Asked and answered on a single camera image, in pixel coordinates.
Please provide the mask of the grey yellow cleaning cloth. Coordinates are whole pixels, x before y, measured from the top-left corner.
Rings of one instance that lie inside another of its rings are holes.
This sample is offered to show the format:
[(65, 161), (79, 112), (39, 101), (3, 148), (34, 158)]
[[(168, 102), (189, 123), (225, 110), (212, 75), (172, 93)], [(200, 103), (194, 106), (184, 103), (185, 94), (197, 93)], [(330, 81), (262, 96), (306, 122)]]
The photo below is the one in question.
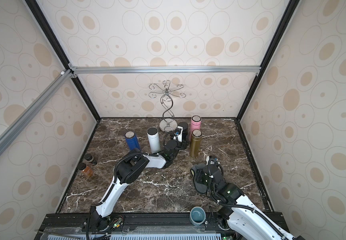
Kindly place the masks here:
[(190, 173), (195, 190), (200, 194), (206, 194), (208, 188), (208, 172), (206, 164), (197, 164), (191, 167)]

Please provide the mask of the gold thermos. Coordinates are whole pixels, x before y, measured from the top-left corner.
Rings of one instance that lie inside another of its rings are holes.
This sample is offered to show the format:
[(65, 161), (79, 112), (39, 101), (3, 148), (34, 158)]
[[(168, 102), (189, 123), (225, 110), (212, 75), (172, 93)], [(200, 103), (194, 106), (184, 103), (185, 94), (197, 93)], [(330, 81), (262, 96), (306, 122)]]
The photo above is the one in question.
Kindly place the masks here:
[(193, 158), (196, 158), (199, 155), (199, 148), (201, 145), (202, 136), (203, 133), (199, 129), (193, 130), (191, 133), (189, 155)]

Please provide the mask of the black thermos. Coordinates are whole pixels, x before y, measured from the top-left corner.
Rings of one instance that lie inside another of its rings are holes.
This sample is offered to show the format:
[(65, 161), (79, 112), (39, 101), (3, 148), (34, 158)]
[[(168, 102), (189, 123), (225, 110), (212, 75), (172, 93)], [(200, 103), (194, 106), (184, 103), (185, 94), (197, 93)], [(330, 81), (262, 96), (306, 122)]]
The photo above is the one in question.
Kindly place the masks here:
[(187, 140), (187, 135), (188, 135), (188, 123), (180, 122), (178, 124), (178, 126), (182, 128), (182, 141), (181, 142), (185, 142)]

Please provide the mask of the pink thermos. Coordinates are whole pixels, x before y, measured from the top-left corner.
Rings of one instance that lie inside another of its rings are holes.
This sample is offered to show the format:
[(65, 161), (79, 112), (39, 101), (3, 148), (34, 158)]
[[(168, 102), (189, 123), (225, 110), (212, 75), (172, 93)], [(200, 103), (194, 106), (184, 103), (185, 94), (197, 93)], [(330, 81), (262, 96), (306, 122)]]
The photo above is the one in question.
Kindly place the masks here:
[(190, 128), (189, 128), (189, 137), (191, 137), (191, 134), (194, 130), (199, 130), (201, 126), (202, 118), (198, 115), (192, 116)]

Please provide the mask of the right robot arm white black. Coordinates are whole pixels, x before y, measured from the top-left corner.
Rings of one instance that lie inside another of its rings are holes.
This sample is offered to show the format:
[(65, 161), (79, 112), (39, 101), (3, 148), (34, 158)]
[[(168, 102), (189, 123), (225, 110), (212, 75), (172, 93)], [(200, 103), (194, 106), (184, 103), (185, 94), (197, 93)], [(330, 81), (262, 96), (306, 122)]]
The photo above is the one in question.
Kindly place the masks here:
[(247, 240), (302, 240), (268, 218), (235, 184), (228, 183), (219, 167), (195, 165), (190, 169), (197, 192), (222, 208), (216, 213), (221, 228), (229, 227)]

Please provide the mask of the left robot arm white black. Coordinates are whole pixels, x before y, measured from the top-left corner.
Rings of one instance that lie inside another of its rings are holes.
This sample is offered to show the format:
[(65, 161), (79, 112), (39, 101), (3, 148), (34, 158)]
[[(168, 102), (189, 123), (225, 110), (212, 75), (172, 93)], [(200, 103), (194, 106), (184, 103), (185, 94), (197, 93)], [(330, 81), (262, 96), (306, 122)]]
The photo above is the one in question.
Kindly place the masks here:
[(187, 146), (187, 138), (181, 142), (173, 139), (164, 145), (163, 150), (155, 154), (141, 152), (137, 148), (126, 154), (116, 164), (113, 180), (103, 198), (99, 203), (91, 206), (86, 231), (106, 230), (109, 227), (108, 217), (112, 214), (117, 201), (126, 187), (135, 182), (144, 169), (168, 168), (173, 163), (179, 151), (185, 150)]

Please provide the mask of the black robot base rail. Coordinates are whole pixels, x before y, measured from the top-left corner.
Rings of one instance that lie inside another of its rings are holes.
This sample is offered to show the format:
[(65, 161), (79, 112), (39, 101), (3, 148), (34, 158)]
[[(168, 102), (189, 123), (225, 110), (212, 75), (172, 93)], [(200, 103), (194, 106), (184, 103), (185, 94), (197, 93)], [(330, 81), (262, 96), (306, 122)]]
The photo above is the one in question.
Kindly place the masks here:
[[(40, 229), (37, 230), (34, 240), (45, 239), (50, 234), (77, 235), (98, 233), (130, 233), (135, 230), (151, 230), (152, 228), (175, 228), (184, 227), (198, 228), (205, 231), (216, 231), (217, 233), (231, 236), (231, 227), (227, 229), (227, 220), (231, 220), (232, 209), (221, 208), (217, 212), (205, 213), (205, 221), (199, 227), (190, 221), (190, 213), (114, 213), (109, 217), (99, 218), (97, 214), (48, 214), (45, 216)], [(266, 219), (277, 224), (277, 229), (289, 231), (287, 224), (280, 212), (263, 213)], [(113, 227), (118, 221), (120, 226)]]

